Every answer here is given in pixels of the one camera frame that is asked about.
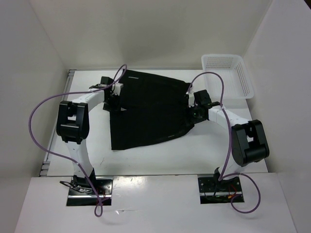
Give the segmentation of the black shorts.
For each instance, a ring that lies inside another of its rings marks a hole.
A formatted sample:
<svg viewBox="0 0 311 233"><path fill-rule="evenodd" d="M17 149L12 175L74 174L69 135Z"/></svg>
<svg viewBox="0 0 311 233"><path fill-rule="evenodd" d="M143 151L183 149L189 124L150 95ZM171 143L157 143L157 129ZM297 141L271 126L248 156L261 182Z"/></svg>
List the black shorts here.
<svg viewBox="0 0 311 233"><path fill-rule="evenodd" d="M194 127L187 120L190 83L133 70L127 70L119 82L121 110L110 112L112 150L163 143Z"/></svg>

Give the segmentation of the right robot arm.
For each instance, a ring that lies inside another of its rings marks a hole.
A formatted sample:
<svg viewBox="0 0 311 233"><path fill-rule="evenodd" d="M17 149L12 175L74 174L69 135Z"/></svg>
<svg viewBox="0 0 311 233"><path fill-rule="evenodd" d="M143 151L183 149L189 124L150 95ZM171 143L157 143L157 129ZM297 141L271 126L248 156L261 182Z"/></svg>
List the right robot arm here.
<svg viewBox="0 0 311 233"><path fill-rule="evenodd" d="M247 165L260 162L270 155L261 121L248 120L227 110L220 102L212 102L206 90L187 92L185 98L190 124L208 120L228 130L227 156L213 175L213 185L217 190L226 190L230 186L230 176L237 176Z"/></svg>

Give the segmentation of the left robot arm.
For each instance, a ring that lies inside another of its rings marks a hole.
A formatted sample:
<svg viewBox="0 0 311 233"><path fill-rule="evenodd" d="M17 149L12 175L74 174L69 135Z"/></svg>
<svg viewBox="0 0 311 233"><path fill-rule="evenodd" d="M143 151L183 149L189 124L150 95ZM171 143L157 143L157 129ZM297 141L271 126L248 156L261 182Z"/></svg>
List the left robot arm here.
<svg viewBox="0 0 311 233"><path fill-rule="evenodd" d="M67 146L73 160L72 189L81 189L86 194L97 188L95 170L90 162L86 138L90 132L89 112L97 105L104 103L108 111L119 111L120 95L123 84L113 84L113 79L103 76L101 82L93 85L82 96L64 100L59 104L56 133Z"/></svg>

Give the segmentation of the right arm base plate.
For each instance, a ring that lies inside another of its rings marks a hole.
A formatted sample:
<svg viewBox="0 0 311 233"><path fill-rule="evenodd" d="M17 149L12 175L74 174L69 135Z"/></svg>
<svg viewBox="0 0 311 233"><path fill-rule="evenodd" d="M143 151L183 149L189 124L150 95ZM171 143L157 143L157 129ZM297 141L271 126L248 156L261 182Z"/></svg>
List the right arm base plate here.
<svg viewBox="0 0 311 233"><path fill-rule="evenodd" d="M234 177L220 183L212 176L198 176L198 188L201 204L219 204L244 202L240 179Z"/></svg>

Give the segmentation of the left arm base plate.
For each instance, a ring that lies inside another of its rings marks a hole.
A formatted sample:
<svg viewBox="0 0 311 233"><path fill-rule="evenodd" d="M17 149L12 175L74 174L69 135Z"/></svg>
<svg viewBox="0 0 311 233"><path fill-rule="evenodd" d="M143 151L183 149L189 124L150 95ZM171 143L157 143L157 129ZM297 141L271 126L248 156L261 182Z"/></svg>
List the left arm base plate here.
<svg viewBox="0 0 311 233"><path fill-rule="evenodd" d="M99 201L91 187L82 187L74 185L73 179L69 182L60 182L62 185L69 188L66 206L96 206ZM96 177L96 184L94 185L103 206L111 206L112 202L112 177Z"/></svg>

